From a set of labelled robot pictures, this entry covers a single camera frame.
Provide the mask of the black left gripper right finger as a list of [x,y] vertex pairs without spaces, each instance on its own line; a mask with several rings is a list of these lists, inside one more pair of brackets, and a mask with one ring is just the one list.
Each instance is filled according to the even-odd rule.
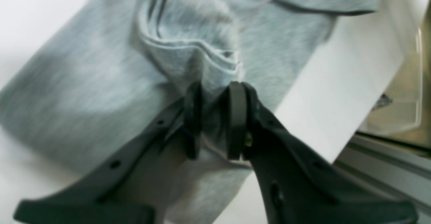
[[224,93],[227,158],[252,165],[270,224],[414,224],[409,201],[374,194],[293,136],[249,84]]

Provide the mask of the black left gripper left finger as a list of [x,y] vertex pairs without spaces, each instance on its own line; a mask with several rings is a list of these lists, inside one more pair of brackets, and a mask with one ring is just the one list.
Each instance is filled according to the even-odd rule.
[[13,218],[25,224],[162,224],[178,171],[198,157],[201,85],[164,109],[139,135],[76,183],[22,200]]

